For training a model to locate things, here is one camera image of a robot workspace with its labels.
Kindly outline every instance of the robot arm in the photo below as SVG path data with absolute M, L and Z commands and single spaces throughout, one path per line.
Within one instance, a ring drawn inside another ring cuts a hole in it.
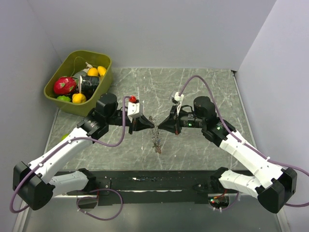
M 94 140 L 101 138 L 109 130 L 109 125 L 122 126 L 123 111 L 117 110 L 117 97 L 111 93 L 103 94 L 97 101 L 96 107 L 83 118 L 77 127 L 59 144 L 28 165 L 20 162 L 14 167 L 13 189 L 15 190 L 24 177 L 39 166 L 22 185 L 18 195 L 33 209 L 37 210 L 46 205 L 52 197 L 73 190 L 93 190 L 95 176 L 86 169 L 79 169 L 71 174 L 55 176 L 75 154 L 91 146 Z M 154 124 L 142 113 L 142 105 L 131 97 L 126 113 L 126 126 L 129 133 L 150 129 Z M 47 162 L 43 160 L 51 153 L 56 152 Z
M 231 154 L 253 174 L 253 176 L 245 176 L 227 168 L 220 168 L 212 175 L 214 188 L 233 189 L 246 193 L 257 198 L 268 211 L 279 212 L 295 193 L 297 173 L 292 168 L 284 169 L 259 156 L 247 147 L 251 145 L 241 134 L 225 121 L 232 134 L 242 142 L 237 141 L 224 128 L 217 117 L 214 104 L 208 97 L 195 98 L 194 110 L 191 112 L 183 110 L 182 99 L 183 95 L 180 100 L 172 97 L 172 101 L 177 105 L 172 106 L 169 116 L 158 128 L 176 135 L 181 133 L 182 127 L 201 128 L 206 139 Z

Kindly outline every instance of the white wall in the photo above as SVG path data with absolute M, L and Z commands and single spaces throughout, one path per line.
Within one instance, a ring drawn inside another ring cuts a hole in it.
M 120 67 L 238 70 L 275 0 L 29 0 L 61 59 L 88 49 Z
M 44 151 L 56 108 L 43 87 L 60 59 L 25 0 L 1 2 L 0 31 L 0 226 L 9 232 L 13 167 Z
M 309 170 L 309 1 L 277 0 L 239 72 L 237 83 L 258 148 L 273 160 Z M 298 175 L 289 203 L 309 201 Z M 308 231 L 309 207 L 285 207 L 293 232 Z

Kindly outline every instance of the marble table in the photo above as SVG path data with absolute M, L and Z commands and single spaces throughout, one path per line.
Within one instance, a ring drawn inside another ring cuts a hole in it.
M 109 92 L 118 97 L 135 95 L 144 101 L 144 114 L 162 122 L 168 115 L 172 103 L 169 96 L 179 90 L 192 75 L 198 74 L 210 85 L 220 112 L 225 120 L 236 127 L 251 143 L 248 123 L 243 111 L 233 74 L 230 70 L 171 69 L 171 68 L 123 68 L 113 69 L 113 84 Z M 184 91 L 183 104 L 193 105 L 197 96 L 209 96 L 198 79 L 193 79 Z M 48 150 L 60 142 L 61 137 L 71 132 L 82 117 L 58 112 Z M 126 134 L 116 148 L 94 144 L 70 160 L 64 170 L 87 168 L 89 170 L 216 170 L 227 167 L 233 170 L 245 168 L 233 157 L 207 141 L 201 129 L 183 128 L 180 135 L 159 131 L 162 154 L 152 148 L 150 130 Z M 121 127 L 110 126 L 101 140 L 116 143 L 121 136 Z

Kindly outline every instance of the red object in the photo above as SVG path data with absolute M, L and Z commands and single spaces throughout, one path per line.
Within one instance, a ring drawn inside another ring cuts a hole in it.
M 129 99 L 129 102 L 136 103 L 137 102 L 136 97 L 131 96 L 130 99 Z
M 63 76 L 54 84 L 54 92 L 58 95 L 66 95 L 73 92 L 76 86 L 77 83 L 72 77 Z

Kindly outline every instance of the green bin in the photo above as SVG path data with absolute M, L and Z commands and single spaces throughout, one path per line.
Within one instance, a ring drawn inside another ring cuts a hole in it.
M 100 81 L 99 86 L 92 95 L 92 97 L 84 103 L 75 104 L 68 101 L 58 100 L 57 95 L 54 93 L 54 84 L 62 76 L 72 76 L 80 70 L 86 68 L 86 63 L 94 67 L 103 66 L 106 68 L 106 73 Z M 57 72 L 53 75 L 52 79 L 47 83 L 44 88 L 44 95 L 52 100 L 64 112 L 75 115 L 87 116 L 89 111 L 96 106 L 97 100 L 103 93 L 106 93 L 112 84 L 112 60 L 104 54 L 89 52 L 89 51 L 75 51 L 69 54 Z

